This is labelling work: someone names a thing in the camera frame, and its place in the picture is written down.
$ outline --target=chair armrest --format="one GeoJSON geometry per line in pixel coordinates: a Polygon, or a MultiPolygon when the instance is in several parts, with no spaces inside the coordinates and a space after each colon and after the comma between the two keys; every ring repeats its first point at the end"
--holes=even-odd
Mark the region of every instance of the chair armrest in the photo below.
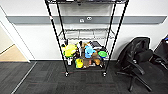
{"type": "Polygon", "coordinates": [[[129,61],[129,62],[140,71],[141,75],[145,74],[145,71],[138,64],[134,63],[134,61],[132,62],[129,61]]]}
{"type": "Polygon", "coordinates": [[[156,54],[156,53],[153,53],[154,56],[157,56],[157,57],[160,57],[161,59],[163,59],[163,61],[168,64],[168,61],[165,59],[165,58],[162,58],[162,56],[156,54]]]}

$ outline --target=orange object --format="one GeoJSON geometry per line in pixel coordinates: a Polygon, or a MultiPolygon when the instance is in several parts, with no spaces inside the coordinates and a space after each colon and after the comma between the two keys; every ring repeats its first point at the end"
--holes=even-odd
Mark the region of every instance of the orange object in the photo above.
{"type": "Polygon", "coordinates": [[[99,59],[94,59],[93,61],[96,63],[96,65],[100,65],[100,60],[99,59]]]}

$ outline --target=wire shelf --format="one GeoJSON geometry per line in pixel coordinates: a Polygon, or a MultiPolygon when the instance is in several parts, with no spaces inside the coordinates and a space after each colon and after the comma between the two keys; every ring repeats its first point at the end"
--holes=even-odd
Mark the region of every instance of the wire shelf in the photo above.
{"type": "MultiPolygon", "coordinates": [[[[99,40],[107,39],[109,29],[65,29],[65,37],[68,40],[99,40]]],[[[58,35],[61,40],[64,40],[63,32],[58,35]]],[[[109,39],[113,39],[115,33],[110,30],[109,39]]]]}
{"type": "Polygon", "coordinates": [[[93,4],[124,4],[127,0],[47,0],[49,4],[56,4],[56,1],[59,4],[71,4],[76,3],[93,3],[93,4]]]}

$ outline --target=shelf post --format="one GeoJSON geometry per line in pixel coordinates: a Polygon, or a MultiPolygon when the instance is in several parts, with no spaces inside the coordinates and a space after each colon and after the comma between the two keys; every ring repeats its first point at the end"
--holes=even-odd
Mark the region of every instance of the shelf post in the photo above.
{"type": "Polygon", "coordinates": [[[109,65],[110,58],[111,58],[111,56],[112,56],[112,53],[113,53],[113,50],[114,50],[114,46],[115,46],[115,43],[116,43],[116,41],[117,41],[117,36],[118,36],[119,31],[120,31],[120,27],[121,27],[121,24],[122,24],[122,21],[123,21],[123,18],[124,18],[124,14],[125,14],[125,11],[126,11],[128,2],[129,2],[129,0],[127,0],[127,1],[125,2],[124,10],[123,10],[122,16],[121,16],[121,18],[120,18],[120,22],[119,22],[119,26],[118,26],[118,29],[117,29],[117,33],[116,33],[116,35],[115,35],[115,39],[114,39],[114,42],[113,42],[113,46],[112,46],[112,49],[111,49],[111,52],[110,52],[110,55],[109,55],[109,59],[108,59],[107,65],[105,66],[105,71],[104,71],[104,73],[107,72],[107,67],[108,67],[108,65],[109,65]]]}
{"type": "Polygon", "coordinates": [[[111,14],[110,27],[109,27],[109,31],[108,31],[108,35],[107,35],[107,39],[106,39],[105,48],[107,47],[108,38],[109,38],[110,31],[111,31],[111,25],[112,25],[113,18],[114,18],[114,12],[115,12],[115,8],[116,8],[116,3],[117,3],[117,1],[115,1],[114,7],[113,7],[113,11],[112,11],[112,14],[111,14]]]}
{"type": "Polygon", "coordinates": [[[64,31],[64,27],[63,27],[63,23],[62,23],[61,12],[60,12],[60,8],[59,8],[59,4],[58,4],[57,0],[56,0],[56,4],[57,4],[57,10],[58,10],[58,15],[59,15],[59,19],[60,19],[60,24],[61,24],[62,32],[63,32],[63,35],[64,35],[64,39],[66,40],[65,31],[64,31]]]}
{"type": "Polygon", "coordinates": [[[57,35],[57,31],[56,31],[56,28],[55,28],[54,19],[53,19],[53,17],[52,17],[51,10],[50,10],[50,7],[49,7],[49,3],[48,3],[47,0],[45,0],[45,4],[46,4],[46,6],[47,6],[47,10],[48,10],[48,13],[49,13],[49,17],[50,17],[50,20],[51,20],[51,23],[52,23],[52,26],[53,26],[53,29],[54,29],[54,32],[55,32],[55,36],[56,36],[57,42],[58,42],[59,50],[60,50],[60,52],[61,52],[62,59],[63,59],[63,62],[64,62],[64,66],[65,66],[65,70],[66,70],[65,75],[67,76],[67,75],[68,75],[67,66],[66,66],[66,63],[65,63],[64,55],[63,55],[63,52],[62,52],[62,49],[61,49],[61,45],[60,45],[60,42],[59,42],[59,38],[58,38],[58,35],[57,35]]]}

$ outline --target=floor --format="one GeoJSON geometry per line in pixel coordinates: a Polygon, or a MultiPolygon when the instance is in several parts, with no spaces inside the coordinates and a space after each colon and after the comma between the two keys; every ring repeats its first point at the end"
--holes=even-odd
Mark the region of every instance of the floor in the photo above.
{"type": "Polygon", "coordinates": [[[0,63],[0,92],[10,94],[35,65],[23,83],[11,94],[167,94],[168,72],[159,66],[165,77],[154,83],[153,92],[138,81],[133,91],[128,92],[130,78],[116,75],[115,62],[110,62],[106,77],[100,71],[75,71],[68,66],[70,75],[65,77],[62,61],[38,61],[28,63],[0,63]]]}
{"type": "Polygon", "coordinates": [[[0,62],[27,62],[27,59],[19,51],[16,45],[13,45],[0,54],[0,62]]]}

